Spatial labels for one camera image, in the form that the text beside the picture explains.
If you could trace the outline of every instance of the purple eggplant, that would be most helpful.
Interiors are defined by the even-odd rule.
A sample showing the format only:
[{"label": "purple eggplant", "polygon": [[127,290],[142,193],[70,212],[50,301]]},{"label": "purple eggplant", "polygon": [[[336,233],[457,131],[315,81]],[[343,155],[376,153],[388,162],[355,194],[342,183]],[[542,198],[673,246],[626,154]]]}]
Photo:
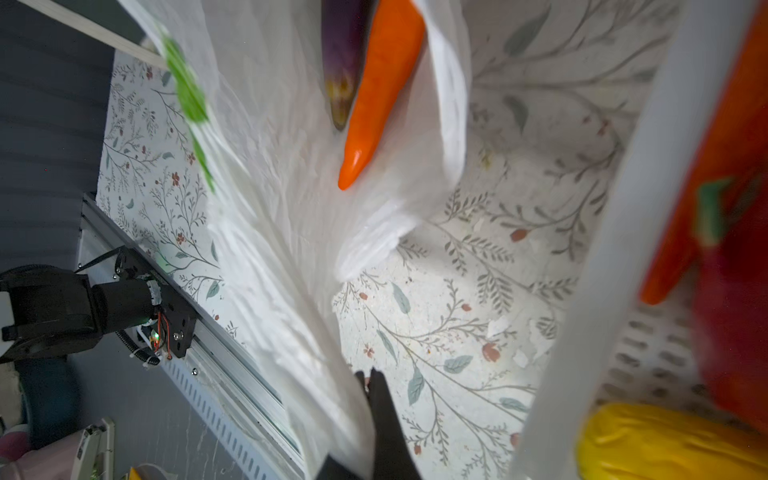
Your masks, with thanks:
[{"label": "purple eggplant", "polygon": [[365,58],[372,0],[323,0],[323,72],[333,124],[346,126]]}]

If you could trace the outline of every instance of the yellow object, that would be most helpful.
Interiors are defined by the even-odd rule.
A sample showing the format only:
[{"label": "yellow object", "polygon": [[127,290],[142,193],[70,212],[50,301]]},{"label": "yellow object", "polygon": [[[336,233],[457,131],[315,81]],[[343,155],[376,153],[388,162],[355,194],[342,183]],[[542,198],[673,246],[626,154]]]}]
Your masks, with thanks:
[{"label": "yellow object", "polygon": [[768,439],[685,413],[609,404],[587,421],[584,480],[768,480]]}]

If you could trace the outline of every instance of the orange carrot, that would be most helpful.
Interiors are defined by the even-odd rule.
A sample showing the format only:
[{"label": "orange carrot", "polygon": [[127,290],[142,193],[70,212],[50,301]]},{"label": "orange carrot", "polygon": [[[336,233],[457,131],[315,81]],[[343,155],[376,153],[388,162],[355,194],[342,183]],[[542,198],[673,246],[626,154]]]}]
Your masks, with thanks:
[{"label": "orange carrot", "polygon": [[410,0],[380,0],[349,119],[340,189],[349,188],[373,158],[389,112],[419,58],[423,38],[424,20]]},{"label": "orange carrot", "polygon": [[714,180],[732,178],[722,197],[723,206],[730,209],[766,160],[768,1],[763,0],[651,264],[640,300],[649,305],[664,300],[696,258],[693,231],[699,187]]}]

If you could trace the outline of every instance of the plastic bag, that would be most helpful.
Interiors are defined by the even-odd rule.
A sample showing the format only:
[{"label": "plastic bag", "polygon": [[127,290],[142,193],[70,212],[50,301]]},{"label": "plastic bag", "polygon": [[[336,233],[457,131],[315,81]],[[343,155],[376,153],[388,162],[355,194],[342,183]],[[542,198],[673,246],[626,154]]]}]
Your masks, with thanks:
[{"label": "plastic bag", "polygon": [[464,166],[461,5],[413,1],[427,46],[373,162],[341,191],[346,132],[324,94],[320,0],[121,0],[169,65],[177,45],[192,72],[177,83],[180,100],[201,100],[199,115],[185,112],[210,171],[228,314],[245,320],[239,338],[280,393],[308,477],[328,453],[372,474],[372,418],[341,355],[333,294],[437,211]]}]

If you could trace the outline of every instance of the floral pattern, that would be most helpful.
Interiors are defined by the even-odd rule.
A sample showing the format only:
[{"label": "floral pattern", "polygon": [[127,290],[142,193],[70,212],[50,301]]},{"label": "floral pattern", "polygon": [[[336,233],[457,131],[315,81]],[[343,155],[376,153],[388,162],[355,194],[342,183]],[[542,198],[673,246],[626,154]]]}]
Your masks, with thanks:
[{"label": "floral pattern", "polygon": [[[350,368],[387,375],[424,478],[508,471],[682,7],[466,3],[465,175],[442,212],[333,300]],[[170,74],[116,54],[99,206],[236,337],[239,326],[217,314],[226,281],[190,144]]]}]

